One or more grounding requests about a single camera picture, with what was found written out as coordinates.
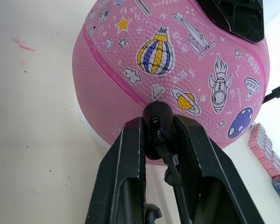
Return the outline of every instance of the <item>black metal bracket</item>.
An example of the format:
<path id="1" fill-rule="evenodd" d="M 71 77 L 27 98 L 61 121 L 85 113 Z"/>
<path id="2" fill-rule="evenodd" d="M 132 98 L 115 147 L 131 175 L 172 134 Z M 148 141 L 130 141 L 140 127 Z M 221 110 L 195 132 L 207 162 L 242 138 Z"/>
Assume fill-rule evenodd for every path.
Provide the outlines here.
<path id="1" fill-rule="evenodd" d="M 195 120 L 165 103 L 127 122 L 97 174 L 85 224 L 153 224 L 160 209 L 146 204 L 145 155 L 167 164 L 182 224 L 263 224 L 230 158 Z"/>
<path id="2" fill-rule="evenodd" d="M 257 43 L 264 39 L 262 0 L 197 0 L 210 20 L 223 30 Z"/>

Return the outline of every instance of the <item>hot air balloon sticker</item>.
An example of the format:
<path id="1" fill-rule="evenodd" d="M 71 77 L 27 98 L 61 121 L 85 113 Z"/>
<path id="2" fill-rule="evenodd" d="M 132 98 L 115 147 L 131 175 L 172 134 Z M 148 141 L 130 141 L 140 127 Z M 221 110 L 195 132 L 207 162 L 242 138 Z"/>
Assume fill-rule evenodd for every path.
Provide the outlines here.
<path id="1" fill-rule="evenodd" d="M 161 26 L 153 39 L 137 53 L 137 64 L 146 73 L 162 76 L 170 73 L 175 64 L 175 53 L 170 42 L 168 27 Z"/>

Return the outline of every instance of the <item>pink seam line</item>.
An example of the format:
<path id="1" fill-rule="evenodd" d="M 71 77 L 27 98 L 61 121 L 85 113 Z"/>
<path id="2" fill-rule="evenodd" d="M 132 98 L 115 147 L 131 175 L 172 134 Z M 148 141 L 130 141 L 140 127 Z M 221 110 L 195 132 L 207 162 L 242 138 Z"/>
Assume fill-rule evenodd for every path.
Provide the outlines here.
<path id="1" fill-rule="evenodd" d="M 92 40 L 87 34 L 86 26 L 83 25 L 83 36 L 84 39 L 90 48 L 90 52 L 92 56 L 95 58 L 97 63 L 101 66 L 101 68 L 107 73 L 107 75 L 135 102 L 140 103 L 141 105 L 147 105 L 147 102 L 140 97 L 126 82 L 122 80 L 122 78 L 117 75 L 117 73 L 106 63 L 106 61 L 102 58 L 100 53 L 95 48 Z"/>
<path id="2" fill-rule="evenodd" d="M 228 37 L 228 38 L 231 38 L 232 40 L 234 40 L 236 43 L 238 43 L 239 45 L 242 46 L 242 48 L 244 48 L 245 50 L 247 50 L 248 52 L 251 53 L 251 55 L 256 59 L 256 61 L 258 62 L 259 64 L 259 68 L 260 68 L 260 71 L 261 71 L 261 75 L 262 75 L 262 78 L 264 79 L 264 84 L 265 84 L 265 89 L 264 89 L 264 92 L 263 92 L 263 98 L 265 97 L 266 95 L 266 75 L 265 75 L 265 68 L 263 67 L 263 63 L 261 62 L 261 59 L 258 57 L 258 55 L 250 48 L 246 47 L 242 42 L 240 42 L 236 37 L 232 36 L 231 34 L 230 35 L 226 35 L 225 31 L 223 31 L 220 27 L 217 27 L 215 24 L 213 24 L 209 18 L 207 18 L 207 16 L 201 12 L 201 8 L 199 6 L 197 6 L 196 4 L 193 4 L 190 0 L 187 0 L 189 4 L 191 4 L 195 9 L 196 11 L 206 20 L 206 22 L 212 26 L 213 28 L 217 28 L 218 31 L 221 33 L 221 35 L 223 35 L 224 37 Z"/>

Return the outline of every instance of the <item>doodle print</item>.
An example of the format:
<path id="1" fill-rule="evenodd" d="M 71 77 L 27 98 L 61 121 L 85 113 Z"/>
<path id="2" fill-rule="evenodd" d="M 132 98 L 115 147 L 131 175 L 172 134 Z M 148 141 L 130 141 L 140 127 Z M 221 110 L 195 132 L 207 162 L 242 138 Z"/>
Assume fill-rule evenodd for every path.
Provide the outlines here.
<path id="1" fill-rule="evenodd" d="M 178 0 L 162 0 L 162 2 L 154 2 L 154 6 L 169 5 L 171 3 L 178 3 Z"/>
<path id="2" fill-rule="evenodd" d="M 112 133 L 112 135 L 118 136 L 119 133 L 120 133 L 120 131 L 121 131 L 121 128 L 115 126 L 115 127 L 111 127 L 111 128 L 109 129 L 109 131 Z"/>
<path id="3" fill-rule="evenodd" d="M 218 127 L 223 127 L 225 125 L 225 121 L 224 120 L 219 120 L 219 122 L 217 123 Z"/>
<path id="4" fill-rule="evenodd" d="M 93 9 L 91 9 L 89 20 L 92 20 L 94 18 L 94 16 L 95 16 L 95 11 Z"/>
<path id="5" fill-rule="evenodd" d="M 105 31 L 105 27 L 104 25 L 101 25 L 99 28 L 98 28 L 98 34 L 101 35 L 101 33 L 103 33 Z"/>
<path id="6" fill-rule="evenodd" d="M 165 88 L 160 84 L 153 84 L 151 86 L 151 95 L 153 97 L 153 101 L 157 100 L 164 92 Z"/>
<path id="7" fill-rule="evenodd" d="M 192 78 L 195 78 L 195 71 L 192 69 L 189 69 L 190 75 L 192 76 Z"/>
<path id="8" fill-rule="evenodd" d="M 186 44 L 182 44 L 182 37 L 180 36 L 179 32 L 175 31 L 172 34 L 172 37 L 176 40 L 176 43 L 179 47 L 181 47 L 181 50 L 183 53 L 187 52 L 189 49 Z"/>
<path id="9" fill-rule="evenodd" d="M 125 0 L 114 0 L 114 3 L 117 5 L 117 6 L 120 6 L 122 3 L 124 3 Z"/>
<path id="10" fill-rule="evenodd" d="M 144 5 L 144 3 L 141 0 L 135 0 L 135 1 L 146 16 L 149 16 L 151 14 L 150 10 L 147 8 L 146 5 Z"/>
<path id="11" fill-rule="evenodd" d="M 241 90 L 239 88 L 237 88 L 237 92 L 238 92 L 238 105 L 239 105 L 239 107 L 242 107 L 242 93 L 241 93 Z"/>
<path id="12" fill-rule="evenodd" d="M 250 64 L 250 66 L 252 67 L 254 73 L 259 75 L 259 65 L 255 61 L 254 57 L 252 57 L 251 55 L 248 55 L 248 54 L 246 54 L 246 56 L 248 57 L 248 62 Z"/>
<path id="13" fill-rule="evenodd" d="M 241 58 L 242 57 L 242 53 L 239 51 L 239 49 L 234 49 L 234 54 L 236 58 Z"/>
<path id="14" fill-rule="evenodd" d="M 182 22 L 187 31 L 189 32 L 189 44 L 200 57 L 202 57 L 208 50 L 210 50 L 216 44 L 215 42 L 209 44 L 206 37 L 202 33 L 200 33 L 199 30 L 195 29 L 191 24 L 189 24 L 184 19 L 184 15 L 180 12 L 173 14 L 173 16 L 177 22 Z"/>
<path id="15" fill-rule="evenodd" d="M 142 27 L 140 26 L 138 29 L 136 29 L 137 33 L 140 34 L 142 31 L 144 31 L 144 29 L 142 29 Z"/>
<path id="16" fill-rule="evenodd" d="M 183 80 L 185 77 L 187 77 L 188 74 L 186 73 L 185 70 L 181 70 L 180 72 L 178 72 L 175 76 L 171 77 L 171 81 L 176 84 L 179 81 Z"/>
<path id="17" fill-rule="evenodd" d="M 237 77 L 239 77 L 238 76 L 238 72 L 239 72 L 239 67 L 241 67 L 242 65 L 240 64 L 240 65 L 238 65 L 238 69 L 236 70 L 236 72 L 235 72 L 235 74 L 237 75 Z"/>
<path id="18" fill-rule="evenodd" d="M 113 41 L 111 39 L 107 39 L 107 40 L 104 41 L 104 44 L 106 44 L 106 50 L 105 51 L 110 50 L 110 48 L 112 46 L 112 43 L 113 43 Z"/>
<path id="19" fill-rule="evenodd" d="M 100 4 L 98 5 L 98 8 L 101 9 L 105 4 L 108 3 L 108 1 L 110 1 L 110 0 L 102 0 L 102 1 L 100 2 Z"/>
<path id="20" fill-rule="evenodd" d="M 236 95 L 234 89 L 231 89 L 231 90 L 229 91 L 229 93 L 231 94 L 231 99 L 233 100 L 233 98 L 234 98 L 235 95 Z"/>
<path id="21" fill-rule="evenodd" d="M 232 74 L 229 74 L 228 79 L 225 80 L 227 69 L 227 63 L 221 60 L 220 55 L 217 54 L 217 60 L 215 63 L 215 73 L 217 78 L 214 80 L 213 74 L 210 74 L 209 78 L 209 86 L 212 89 L 211 101 L 216 113 L 220 113 L 223 110 L 227 100 L 227 89 L 231 85 Z"/>
<path id="22" fill-rule="evenodd" d="M 247 89 L 247 96 L 246 96 L 247 100 L 250 100 L 251 97 L 256 93 L 258 93 L 260 90 L 259 83 L 255 79 L 250 77 L 245 79 L 245 86 Z"/>
<path id="23" fill-rule="evenodd" d="M 119 23 L 116 23 L 115 26 L 117 27 L 117 34 L 119 34 L 122 31 L 129 31 L 128 25 L 131 22 L 131 20 L 126 20 L 124 16 L 122 16 Z"/>
<path id="24" fill-rule="evenodd" d="M 238 137 L 241 133 L 245 132 L 253 117 L 252 107 L 243 109 L 233 120 L 227 136 L 230 139 Z"/>
<path id="25" fill-rule="evenodd" d="M 131 85 L 136 85 L 138 82 L 141 81 L 141 76 L 139 76 L 135 70 L 126 68 L 124 71 L 125 77 L 129 80 Z"/>
<path id="26" fill-rule="evenodd" d="M 190 13 L 189 7 L 186 6 L 186 9 L 187 9 L 186 14 L 189 14 L 189 13 Z M 195 13 L 194 13 L 194 9 L 193 9 L 193 8 L 191 9 L 191 12 L 192 12 L 192 15 L 195 16 Z"/>
<path id="27" fill-rule="evenodd" d="M 171 88 L 171 94 L 177 100 L 177 105 L 180 109 L 193 115 L 200 114 L 200 107 L 195 102 L 195 96 L 193 94 L 184 92 L 177 87 Z"/>
<path id="28" fill-rule="evenodd" d="M 101 11 L 98 16 L 98 21 L 99 22 L 105 21 L 109 17 L 109 14 L 110 14 L 110 8 Z"/>
<path id="29" fill-rule="evenodd" d="M 161 26 L 153 39 L 139 49 L 136 62 L 141 70 L 158 76 L 172 71 L 175 65 L 175 53 L 168 34 L 168 28 Z"/>
<path id="30" fill-rule="evenodd" d="M 168 15 L 165 14 L 164 12 L 162 13 L 162 15 L 160 15 L 160 17 L 163 17 L 163 19 L 166 19 L 167 16 L 168 16 Z"/>
<path id="31" fill-rule="evenodd" d="M 95 28 L 96 28 L 96 26 L 94 26 L 93 29 L 89 31 L 88 35 L 90 37 L 92 37 L 92 35 L 94 34 Z"/>
<path id="32" fill-rule="evenodd" d="M 140 15 L 139 15 L 139 14 L 134 13 L 134 16 L 135 16 L 135 19 L 136 19 L 137 21 L 140 21 L 140 20 L 141 20 L 141 18 L 140 18 Z"/>
<path id="33" fill-rule="evenodd" d="M 128 46 L 130 44 L 130 42 L 126 41 L 126 36 L 122 40 L 118 39 L 118 42 L 117 46 L 119 46 L 120 50 L 123 50 L 124 46 Z"/>
<path id="34" fill-rule="evenodd" d="M 206 96 L 205 96 L 205 95 L 201 96 L 201 97 L 200 97 L 200 101 L 201 101 L 201 102 L 205 102 L 205 101 L 206 101 Z"/>

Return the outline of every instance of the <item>small star doodle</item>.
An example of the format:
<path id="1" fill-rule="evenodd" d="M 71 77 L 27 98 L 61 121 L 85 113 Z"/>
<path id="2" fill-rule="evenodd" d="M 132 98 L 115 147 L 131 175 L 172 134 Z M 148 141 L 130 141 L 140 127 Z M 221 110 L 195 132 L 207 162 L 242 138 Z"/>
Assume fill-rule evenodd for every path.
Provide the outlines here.
<path id="1" fill-rule="evenodd" d="M 224 120 L 219 120 L 219 122 L 217 123 L 218 127 L 223 127 L 225 125 L 225 121 Z"/>
<path id="2" fill-rule="evenodd" d="M 235 57 L 237 57 L 237 58 L 242 57 L 242 53 L 239 51 L 239 49 L 234 49 L 234 53 L 235 53 Z"/>

